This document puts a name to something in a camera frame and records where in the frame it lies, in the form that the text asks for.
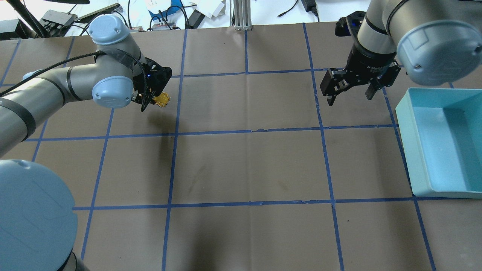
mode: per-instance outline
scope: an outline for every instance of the white floor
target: white floor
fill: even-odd
[[[90,4],[77,5],[72,13],[83,16],[94,12],[102,7],[114,3],[120,3],[123,7],[122,14],[127,18],[127,1],[128,0],[91,0]],[[253,25],[279,25],[279,24],[295,24],[316,22],[316,17],[312,13],[307,13],[303,9],[301,1],[296,7],[283,17],[278,18],[278,14],[288,10],[295,0],[251,0],[251,20]],[[183,1],[184,5],[189,5],[188,0]],[[370,0],[316,0],[318,13],[322,22],[338,21],[340,17],[346,16],[353,11],[366,11]],[[25,4],[29,11],[37,18],[41,19],[48,10],[60,12],[68,12],[74,5],[49,2],[44,0],[25,0]],[[193,12],[194,8],[186,8],[188,16]],[[0,0],[0,20],[15,19],[18,14],[6,2]],[[131,0],[130,17],[132,26],[142,26],[144,29],[149,27],[150,15],[147,11],[145,0]],[[176,22],[176,25],[184,28],[184,17],[181,12],[170,15],[170,22]],[[229,16],[229,0],[227,0],[227,9],[225,15],[217,18],[205,18],[199,28],[212,27],[228,27],[230,23]],[[77,36],[81,32],[80,28],[72,27],[67,36]]]

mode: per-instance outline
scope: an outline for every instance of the yellow object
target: yellow object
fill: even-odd
[[[156,102],[156,105],[158,105],[159,107],[164,107],[169,103],[169,101],[171,100],[171,97],[169,97],[169,94],[163,92],[158,97],[154,97],[153,100],[154,102]]]

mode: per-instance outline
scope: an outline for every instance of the black pole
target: black pole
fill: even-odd
[[[49,38],[50,34],[43,28],[39,21],[22,5],[20,0],[7,0],[7,2],[20,14],[20,16],[32,27],[32,29],[42,38]]]

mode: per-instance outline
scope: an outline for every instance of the power adapter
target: power adapter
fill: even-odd
[[[306,12],[313,12],[315,14],[316,18],[318,19],[318,22],[320,21],[320,17],[318,16],[318,10],[316,9],[316,2],[315,0],[301,0],[303,3],[303,7],[305,7]]]

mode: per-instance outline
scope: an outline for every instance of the teal bin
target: teal bin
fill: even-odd
[[[482,199],[482,90],[409,88],[396,112],[414,195]]]

